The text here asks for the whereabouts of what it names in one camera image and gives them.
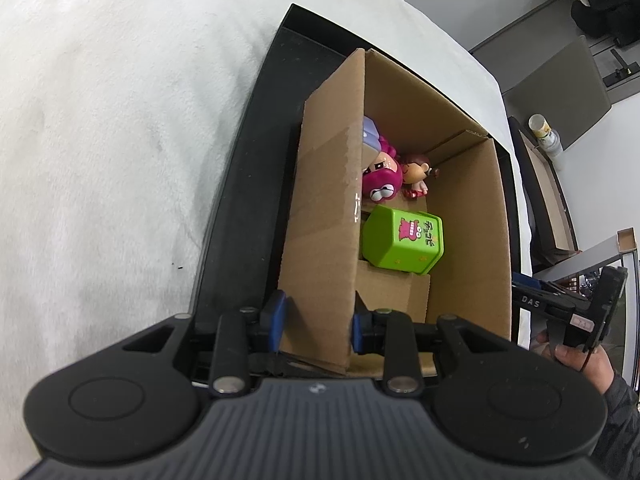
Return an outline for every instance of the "brown hair doll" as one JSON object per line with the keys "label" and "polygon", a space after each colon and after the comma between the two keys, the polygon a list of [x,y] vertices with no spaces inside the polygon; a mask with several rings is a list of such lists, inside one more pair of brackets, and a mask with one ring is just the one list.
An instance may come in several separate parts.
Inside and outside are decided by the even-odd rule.
{"label": "brown hair doll", "polygon": [[409,187],[405,187],[402,193],[407,198],[418,198],[425,196],[428,192],[424,179],[428,176],[439,176],[440,170],[431,167],[429,159],[424,155],[404,155],[400,157],[402,167],[402,182]]}

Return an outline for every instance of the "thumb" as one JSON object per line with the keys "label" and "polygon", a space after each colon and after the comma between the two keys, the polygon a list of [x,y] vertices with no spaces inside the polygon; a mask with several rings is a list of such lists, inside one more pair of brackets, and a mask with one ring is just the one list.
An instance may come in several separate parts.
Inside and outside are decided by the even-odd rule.
{"label": "thumb", "polygon": [[578,371],[580,371],[580,368],[582,368],[582,365],[584,364],[584,360],[587,358],[587,355],[577,348],[571,348],[564,345],[556,346],[555,356],[563,365]]}

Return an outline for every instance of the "human hand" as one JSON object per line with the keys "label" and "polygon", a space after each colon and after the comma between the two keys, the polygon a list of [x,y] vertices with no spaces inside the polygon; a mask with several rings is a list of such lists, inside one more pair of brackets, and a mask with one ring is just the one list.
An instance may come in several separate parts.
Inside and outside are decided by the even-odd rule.
{"label": "human hand", "polygon": [[[536,336],[536,341],[539,343],[549,342],[549,336],[546,330]],[[548,345],[542,351],[542,355],[547,359],[552,359],[551,350]],[[556,359],[569,368],[580,371],[586,358],[587,354],[577,348],[564,345],[556,346]],[[601,394],[604,395],[609,389],[613,382],[614,371],[609,361],[609,356],[602,346],[598,345],[592,352],[591,357],[589,357],[589,362],[587,362],[582,373]]]}

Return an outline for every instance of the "magenta toy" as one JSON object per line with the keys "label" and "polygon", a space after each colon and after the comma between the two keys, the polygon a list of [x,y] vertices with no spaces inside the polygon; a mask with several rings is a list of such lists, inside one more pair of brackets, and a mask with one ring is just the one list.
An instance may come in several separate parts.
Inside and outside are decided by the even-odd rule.
{"label": "magenta toy", "polygon": [[396,196],[402,187],[402,171],[396,161],[396,149],[380,135],[380,154],[362,173],[362,195],[382,203]]}

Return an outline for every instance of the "white tablecloth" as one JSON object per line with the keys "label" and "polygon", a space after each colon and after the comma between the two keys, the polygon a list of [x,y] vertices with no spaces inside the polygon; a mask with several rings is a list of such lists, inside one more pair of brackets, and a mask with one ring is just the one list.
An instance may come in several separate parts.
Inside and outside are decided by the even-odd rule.
{"label": "white tablecloth", "polygon": [[0,478],[37,458],[21,413],[37,380],[187,309],[292,2],[410,66],[513,153],[494,79],[403,0],[0,0]]}

